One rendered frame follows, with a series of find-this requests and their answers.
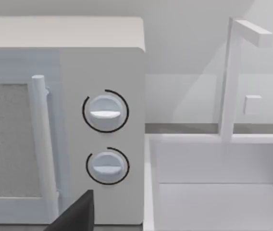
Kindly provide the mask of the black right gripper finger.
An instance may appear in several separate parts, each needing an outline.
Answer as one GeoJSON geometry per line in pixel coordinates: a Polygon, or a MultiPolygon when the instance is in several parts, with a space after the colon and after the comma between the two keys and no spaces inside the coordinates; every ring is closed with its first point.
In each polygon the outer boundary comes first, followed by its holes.
{"type": "Polygon", "coordinates": [[[94,191],[87,190],[43,231],[94,231],[94,191]]]}

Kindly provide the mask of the white microwave knob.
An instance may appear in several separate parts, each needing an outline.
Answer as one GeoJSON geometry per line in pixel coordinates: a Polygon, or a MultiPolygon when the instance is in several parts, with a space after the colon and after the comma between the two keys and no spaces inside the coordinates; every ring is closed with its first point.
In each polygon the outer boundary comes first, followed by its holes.
{"type": "Polygon", "coordinates": [[[98,130],[109,131],[117,128],[124,113],[122,103],[111,95],[100,95],[90,100],[86,116],[98,130]]]}
{"type": "Polygon", "coordinates": [[[104,183],[118,181],[124,172],[122,158],[113,152],[102,152],[95,155],[90,166],[93,176],[104,183]]]}

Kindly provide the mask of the white sink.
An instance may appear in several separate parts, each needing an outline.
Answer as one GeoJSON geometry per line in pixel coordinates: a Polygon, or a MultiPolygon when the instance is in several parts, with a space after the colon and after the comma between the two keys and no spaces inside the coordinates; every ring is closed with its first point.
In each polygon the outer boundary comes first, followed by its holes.
{"type": "Polygon", "coordinates": [[[144,231],[273,231],[273,134],[147,134],[144,231]]]}

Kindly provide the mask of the pale microwave oven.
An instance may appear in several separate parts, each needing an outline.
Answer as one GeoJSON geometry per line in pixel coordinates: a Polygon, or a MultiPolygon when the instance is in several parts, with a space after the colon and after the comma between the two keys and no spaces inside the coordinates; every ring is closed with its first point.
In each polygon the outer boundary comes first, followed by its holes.
{"type": "Polygon", "coordinates": [[[58,217],[94,191],[96,225],[144,219],[145,38],[138,17],[0,16],[0,224],[46,225],[37,163],[34,75],[45,77],[58,192],[58,217]],[[119,126],[103,131],[86,116],[90,100],[123,105],[119,126]],[[121,178],[97,180],[93,157],[118,154],[121,178]]]}

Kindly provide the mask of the tall white tap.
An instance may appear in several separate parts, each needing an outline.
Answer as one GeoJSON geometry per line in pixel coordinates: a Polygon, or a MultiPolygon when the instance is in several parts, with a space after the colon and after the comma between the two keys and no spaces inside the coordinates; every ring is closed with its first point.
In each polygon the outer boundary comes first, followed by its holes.
{"type": "Polygon", "coordinates": [[[273,33],[248,20],[229,18],[219,120],[219,135],[222,142],[230,142],[233,136],[244,40],[257,48],[271,48],[273,46],[273,33]]]}

